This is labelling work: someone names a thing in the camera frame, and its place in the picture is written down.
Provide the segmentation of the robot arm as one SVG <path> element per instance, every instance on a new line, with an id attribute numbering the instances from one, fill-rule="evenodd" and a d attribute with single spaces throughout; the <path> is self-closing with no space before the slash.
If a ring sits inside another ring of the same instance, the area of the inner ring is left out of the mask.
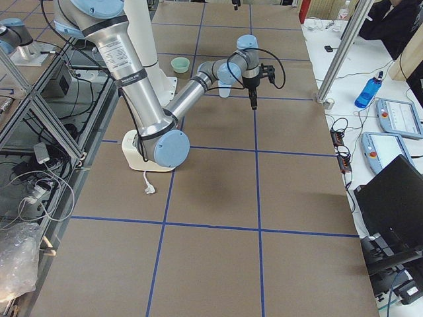
<path id="1" fill-rule="evenodd" d="M 265 68 L 257 39 L 250 34 L 238 38 L 230 57 L 201 64 L 176 96 L 164 100 L 159 90 L 173 80 L 157 65 L 145 1 L 55 1 L 54 10 L 56 30 L 97 47 L 126 101 L 135 129 L 124 136 L 122 151 L 134 170 L 166 172 L 186 160 L 190 142 L 179 121 L 214 83 L 227 93 L 241 79 L 252 108 L 257 107 L 256 89 Z"/>

